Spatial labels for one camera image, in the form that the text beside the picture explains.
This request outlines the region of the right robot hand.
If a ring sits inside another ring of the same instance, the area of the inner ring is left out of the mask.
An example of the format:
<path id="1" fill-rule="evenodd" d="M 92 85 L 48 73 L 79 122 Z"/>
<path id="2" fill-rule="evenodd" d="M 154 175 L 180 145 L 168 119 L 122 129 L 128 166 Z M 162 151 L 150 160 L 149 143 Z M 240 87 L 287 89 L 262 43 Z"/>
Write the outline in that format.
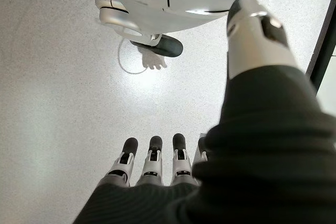
<path id="1" fill-rule="evenodd" d="M 193 164 L 173 136 L 162 183 L 162 139 L 150 140 L 130 186 L 138 142 L 126 140 L 75 223 L 335 223 L 335 118 L 323 113 L 280 22 L 256 0 L 227 19 L 227 81 L 219 123 Z"/>

